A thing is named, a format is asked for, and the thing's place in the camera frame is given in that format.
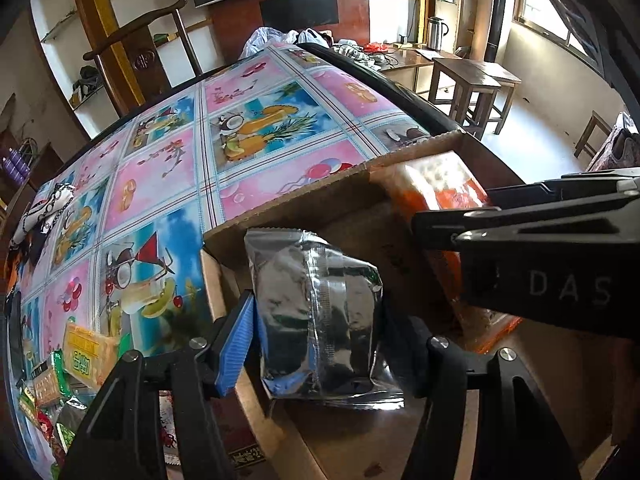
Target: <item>concrete floor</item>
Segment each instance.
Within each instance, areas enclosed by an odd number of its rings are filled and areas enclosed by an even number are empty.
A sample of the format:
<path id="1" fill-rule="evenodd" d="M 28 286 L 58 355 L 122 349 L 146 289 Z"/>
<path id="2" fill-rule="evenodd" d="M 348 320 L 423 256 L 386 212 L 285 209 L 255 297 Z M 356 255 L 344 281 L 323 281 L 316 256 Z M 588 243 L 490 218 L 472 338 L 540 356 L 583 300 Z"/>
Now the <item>concrete floor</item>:
<path id="1" fill-rule="evenodd" d="M 438 92 L 438 98 L 447 97 L 450 98 L 450 93 Z M 504 96 L 499 95 L 496 105 L 501 108 L 503 103 Z M 438 106 L 447 113 L 449 107 Z M 533 106 L 517 95 L 499 136 L 493 133 L 496 125 L 488 124 L 482 143 L 527 184 L 584 171 L 590 160 L 586 154 L 580 160 L 575 158 L 575 147 L 568 135 L 556 131 Z"/>

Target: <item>metal screw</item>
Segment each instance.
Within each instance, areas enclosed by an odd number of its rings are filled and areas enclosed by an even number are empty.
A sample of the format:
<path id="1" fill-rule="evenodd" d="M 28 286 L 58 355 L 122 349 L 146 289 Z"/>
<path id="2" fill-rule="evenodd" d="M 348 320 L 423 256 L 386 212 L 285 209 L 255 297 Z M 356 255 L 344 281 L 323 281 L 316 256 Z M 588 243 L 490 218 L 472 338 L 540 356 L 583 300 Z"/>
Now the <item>metal screw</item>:
<path id="1" fill-rule="evenodd" d="M 124 352 L 124 354 L 122 354 L 122 358 L 127 363 L 132 363 L 139 357 L 140 357 L 140 352 L 138 352 L 137 350 L 127 350 L 126 352 Z"/>
<path id="2" fill-rule="evenodd" d="M 518 354 L 511 348 L 501 348 L 499 354 L 505 361 L 515 361 L 516 357 L 518 357 Z"/>
<path id="3" fill-rule="evenodd" d="M 446 337 L 442 337 L 441 335 L 437 335 L 436 337 L 431 339 L 431 344 L 434 345 L 436 348 L 437 347 L 446 348 L 446 347 L 449 346 L 449 341 L 447 340 Z"/>
<path id="4" fill-rule="evenodd" d="M 203 337 L 194 337 L 189 341 L 189 346 L 194 350 L 202 350 L 207 345 L 207 340 Z"/>

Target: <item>stainless steel kettle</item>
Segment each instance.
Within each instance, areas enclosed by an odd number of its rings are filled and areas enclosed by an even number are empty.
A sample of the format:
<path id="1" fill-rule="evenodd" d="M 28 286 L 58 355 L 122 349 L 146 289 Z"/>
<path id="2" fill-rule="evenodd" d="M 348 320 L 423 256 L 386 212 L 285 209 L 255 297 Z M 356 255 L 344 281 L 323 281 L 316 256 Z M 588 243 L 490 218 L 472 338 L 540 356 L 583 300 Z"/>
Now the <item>stainless steel kettle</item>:
<path id="1" fill-rule="evenodd" d="M 427 48 L 429 50 L 441 50 L 442 38 L 449 33 L 449 25 L 447 25 L 442 18 L 431 16 L 427 25 Z"/>

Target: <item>window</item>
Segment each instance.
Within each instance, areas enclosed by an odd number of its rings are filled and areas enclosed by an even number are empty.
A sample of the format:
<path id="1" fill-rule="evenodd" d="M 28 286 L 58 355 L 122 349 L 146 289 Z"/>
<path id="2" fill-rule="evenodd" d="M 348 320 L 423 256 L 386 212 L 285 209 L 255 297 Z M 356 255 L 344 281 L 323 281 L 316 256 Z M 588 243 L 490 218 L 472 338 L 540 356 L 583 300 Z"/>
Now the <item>window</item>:
<path id="1" fill-rule="evenodd" d="M 593 59 L 587 56 L 580 41 L 569 32 L 562 18 L 549 0 L 519 0 L 514 19 L 526 27 L 542 34 L 547 39 L 562 46 L 574 56 L 596 68 Z"/>

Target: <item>chair backrest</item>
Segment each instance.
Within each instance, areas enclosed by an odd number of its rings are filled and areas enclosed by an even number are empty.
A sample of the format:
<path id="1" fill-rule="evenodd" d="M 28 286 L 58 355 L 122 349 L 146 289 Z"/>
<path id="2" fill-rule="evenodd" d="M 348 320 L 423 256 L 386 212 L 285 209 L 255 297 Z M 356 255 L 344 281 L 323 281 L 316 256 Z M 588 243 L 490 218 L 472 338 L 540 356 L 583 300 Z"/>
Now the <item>chair backrest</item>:
<path id="1" fill-rule="evenodd" d="M 178 10 L 183 8 L 186 3 L 187 0 L 178 0 L 169 7 L 151 10 L 150 12 L 137 17 L 132 22 L 124 25 L 124 27 L 121 27 L 108 35 L 108 37 L 105 38 L 105 40 L 95 49 L 82 56 L 82 59 L 85 61 L 95 62 L 98 70 L 100 70 L 100 73 L 102 74 L 105 88 L 114 105 L 116 101 L 113 98 L 113 95 L 115 94 L 113 83 L 109 80 L 108 75 L 105 74 L 102 61 L 100 60 L 100 55 L 115 43 L 122 43 L 124 51 L 127 54 L 127 58 L 129 59 L 136 75 L 136 80 L 138 81 L 142 95 L 146 100 L 171 89 L 171 84 L 166 76 L 160 57 L 158 56 L 154 38 L 151 36 L 151 32 L 148 28 L 149 23 L 157 20 L 158 18 L 162 18 L 163 16 L 168 16 L 170 14 L 173 17 L 175 26 L 177 27 L 178 36 L 182 41 L 182 46 L 187 53 L 187 58 L 193 68 L 194 74 L 196 76 L 202 74 L 202 69 L 200 68 L 198 59 L 196 58 L 193 45 L 189 40 L 189 35 L 184 28 L 184 23 L 182 22 L 180 13 L 178 12 Z M 116 110 L 121 116 L 126 115 L 126 113 L 130 111 L 118 110 L 117 106 Z"/>

